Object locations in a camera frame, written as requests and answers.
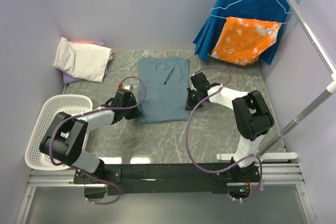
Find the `grey-blue t shirt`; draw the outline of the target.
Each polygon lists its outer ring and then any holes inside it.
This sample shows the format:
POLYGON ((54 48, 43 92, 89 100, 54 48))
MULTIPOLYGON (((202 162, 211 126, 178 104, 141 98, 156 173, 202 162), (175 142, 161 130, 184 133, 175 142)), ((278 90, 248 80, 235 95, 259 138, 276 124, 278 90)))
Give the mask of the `grey-blue t shirt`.
POLYGON ((190 62, 176 56, 138 60, 140 123, 186 121, 190 62))

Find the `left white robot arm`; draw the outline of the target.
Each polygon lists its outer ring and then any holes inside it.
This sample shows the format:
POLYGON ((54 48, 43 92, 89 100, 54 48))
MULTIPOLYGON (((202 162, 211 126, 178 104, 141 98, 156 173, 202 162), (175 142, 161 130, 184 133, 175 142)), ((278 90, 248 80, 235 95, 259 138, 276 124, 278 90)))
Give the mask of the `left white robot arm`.
POLYGON ((113 98, 84 115, 57 113, 40 143, 40 152, 62 164, 85 170, 93 183, 101 182, 106 176, 104 161, 83 149, 86 135, 122 119, 138 118, 141 113, 132 91, 132 85, 120 86, 113 98))

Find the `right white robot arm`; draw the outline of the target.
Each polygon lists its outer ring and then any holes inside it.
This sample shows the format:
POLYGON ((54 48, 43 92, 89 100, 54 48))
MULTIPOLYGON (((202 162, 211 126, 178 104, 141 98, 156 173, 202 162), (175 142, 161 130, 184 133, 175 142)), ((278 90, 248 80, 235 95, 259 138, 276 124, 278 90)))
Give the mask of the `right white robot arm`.
POLYGON ((232 157, 230 175, 235 181, 241 182, 248 175, 248 167, 255 161, 259 145, 275 121, 263 95, 255 90, 252 92, 237 91, 224 87, 219 83, 209 83, 206 76, 196 73, 191 76, 192 88, 188 88, 186 109, 191 111, 187 121, 186 133, 194 112, 204 102, 215 103, 233 111, 236 126, 240 133, 237 151, 232 157))

